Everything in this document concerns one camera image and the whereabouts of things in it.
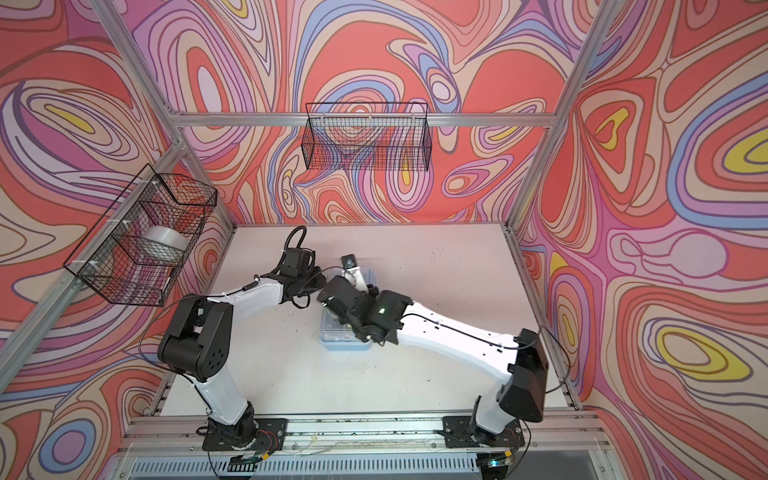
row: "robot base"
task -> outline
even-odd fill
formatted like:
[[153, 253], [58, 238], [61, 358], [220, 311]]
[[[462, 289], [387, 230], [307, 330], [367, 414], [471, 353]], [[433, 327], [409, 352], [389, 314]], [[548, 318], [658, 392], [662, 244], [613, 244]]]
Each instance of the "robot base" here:
[[208, 419], [208, 431], [203, 440], [203, 450], [206, 452], [232, 452], [234, 450], [267, 450], [273, 444], [271, 435], [258, 435], [259, 430], [271, 432], [277, 439], [277, 446], [272, 452], [283, 449], [286, 419], [255, 419], [253, 406], [248, 402], [245, 413], [234, 425], [224, 425]]
[[525, 445], [525, 438], [520, 429], [520, 421], [515, 419], [506, 426], [509, 429], [499, 435], [477, 428], [471, 416], [442, 417], [442, 431], [445, 433], [445, 447], [466, 449], [468, 446], [488, 445], [491, 447], [508, 446], [513, 452]]

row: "white table surface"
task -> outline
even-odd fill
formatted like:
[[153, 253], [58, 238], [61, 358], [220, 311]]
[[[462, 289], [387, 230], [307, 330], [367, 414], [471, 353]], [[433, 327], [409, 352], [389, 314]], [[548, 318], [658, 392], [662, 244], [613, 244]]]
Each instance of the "white table surface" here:
[[[212, 294], [272, 270], [291, 230], [238, 228]], [[316, 250], [323, 268], [354, 253], [358, 264], [374, 270], [381, 290], [408, 295], [453, 319], [515, 335], [538, 330], [499, 225], [309, 227], [303, 246]], [[319, 341], [322, 306], [315, 297], [304, 310], [284, 303], [233, 322], [227, 365], [257, 414], [471, 409], [495, 384], [457, 359], [416, 347], [330, 352]], [[550, 366], [547, 388], [557, 384]], [[566, 405], [560, 390], [547, 394], [546, 407]], [[180, 380], [161, 415], [205, 415], [205, 405]]]

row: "clear plastic container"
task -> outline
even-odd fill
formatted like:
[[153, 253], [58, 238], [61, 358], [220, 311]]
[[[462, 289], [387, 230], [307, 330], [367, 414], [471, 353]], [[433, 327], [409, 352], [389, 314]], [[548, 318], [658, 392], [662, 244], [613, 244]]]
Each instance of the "clear plastic container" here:
[[[361, 266], [360, 273], [368, 285], [376, 285], [376, 275], [368, 267]], [[371, 348], [373, 342], [363, 343], [355, 337], [355, 333], [346, 324], [339, 323], [336, 314], [323, 308], [323, 317], [320, 320], [320, 342], [328, 350], [335, 351], [358, 351]]]

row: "swirly patterned backdrop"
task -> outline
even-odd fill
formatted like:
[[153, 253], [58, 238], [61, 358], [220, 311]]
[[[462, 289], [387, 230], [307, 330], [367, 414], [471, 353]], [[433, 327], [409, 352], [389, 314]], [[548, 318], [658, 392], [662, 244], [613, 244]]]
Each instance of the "swirly patterned backdrop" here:
[[[551, 112], [591, 1], [132, 2], [123, 18], [172, 108], [301, 112], [426, 101]], [[306, 172], [301, 129], [188, 128], [236, 223], [506, 219], [542, 129], [433, 129], [425, 173]]]
[[307, 171], [297, 127], [189, 127], [235, 223], [505, 220], [543, 128], [460, 127], [428, 172]]
[[[123, 18], [173, 108], [303, 111], [359, 96], [553, 111], [590, 0], [147, 0]], [[451, 130], [444, 135], [449, 141]]]
[[630, 0], [515, 225], [630, 478], [768, 478], [768, 2]]
[[[86, 0], [0, 3], [0, 45], [4, 342], [169, 140]], [[172, 300], [201, 291], [224, 234], [212, 217]], [[96, 478], [160, 383], [162, 372], [135, 357], [156, 312], [110, 305], [90, 290], [77, 296], [0, 396], [0, 478]], [[153, 337], [143, 350], [156, 348]]]

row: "black wire basket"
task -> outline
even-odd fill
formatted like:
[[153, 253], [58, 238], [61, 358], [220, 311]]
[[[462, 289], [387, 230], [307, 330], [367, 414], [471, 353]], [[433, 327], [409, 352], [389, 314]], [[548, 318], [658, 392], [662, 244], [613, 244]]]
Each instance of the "black wire basket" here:
[[423, 102], [306, 104], [307, 170], [428, 171], [432, 134]]
[[212, 186], [185, 175], [154, 173], [126, 214], [108, 220], [117, 225], [79, 270], [69, 262], [72, 255], [64, 267], [109, 303], [163, 306], [217, 196]]

